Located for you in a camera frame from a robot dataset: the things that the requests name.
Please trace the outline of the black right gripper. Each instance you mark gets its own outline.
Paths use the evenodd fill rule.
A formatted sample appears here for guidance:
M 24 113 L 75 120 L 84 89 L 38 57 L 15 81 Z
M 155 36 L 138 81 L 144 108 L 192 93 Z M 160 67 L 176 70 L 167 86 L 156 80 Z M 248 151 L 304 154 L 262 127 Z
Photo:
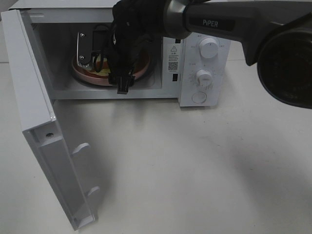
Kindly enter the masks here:
M 106 54 L 110 68 L 109 83 L 118 94 L 127 94 L 135 82 L 134 69 L 141 49 L 165 36 L 164 0 L 120 0 L 112 9 L 110 30 L 105 23 L 96 24 L 90 33 L 78 32 L 77 65 L 88 68 L 92 57 Z

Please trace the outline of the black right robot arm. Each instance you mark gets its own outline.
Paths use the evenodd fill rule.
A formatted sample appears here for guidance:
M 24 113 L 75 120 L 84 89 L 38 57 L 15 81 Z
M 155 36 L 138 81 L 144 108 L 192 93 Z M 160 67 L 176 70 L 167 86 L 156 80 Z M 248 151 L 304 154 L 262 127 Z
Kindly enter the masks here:
M 142 47 L 156 36 L 185 39 L 201 33 L 242 44 L 247 65 L 275 99 L 300 108 L 312 106 L 312 4 L 309 1 L 120 0 L 113 22 L 99 37 L 80 32 L 77 65 L 102 69 L 121 94 L 134 84 Z

